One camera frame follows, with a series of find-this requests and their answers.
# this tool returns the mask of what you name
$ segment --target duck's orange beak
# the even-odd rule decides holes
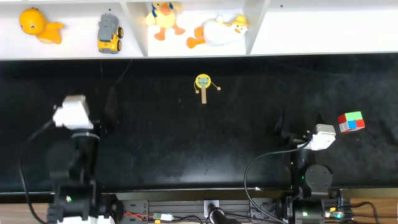
[[[160,7],[159,7],[160,12],[161,12],[163,15],[165,15],[165,16],[167,16],[167,15],[170,14],[171,8],[170,8],[169,5],[170,5],[170,3],[165,2],[165,3],[161,4]]]

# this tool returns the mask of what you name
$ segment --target toy truck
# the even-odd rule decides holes
[[[117,54],[122,49],[124,32],[119,19],[111,14],[103,14],[98,23],[98,50],[104,54]]]

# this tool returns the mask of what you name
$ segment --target rubik's cube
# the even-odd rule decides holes
[[[338,126],[342,133],[346,133],[365,128],[365,122],[363,121],[361,112],[357,111],[340,115],[338,117]]]

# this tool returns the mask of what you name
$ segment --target toy truck wheel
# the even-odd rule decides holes
[[[123,38],[123,36],[124,36],[123,28],[122,28],[122,27],[119,27],[119,29],[118,29],[118,37],[119,37],[119,38]]]
[[[120,51],[121,49],[122,49],[122,42],[118,40],[118,51]]]

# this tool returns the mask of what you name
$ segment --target white label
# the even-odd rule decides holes
[[[163,220],[163,221],[172,221],[172,220],[173,220],[173,215],[170,215],[170,214],[162,214],[162,215],[160,216],[160,220]]]

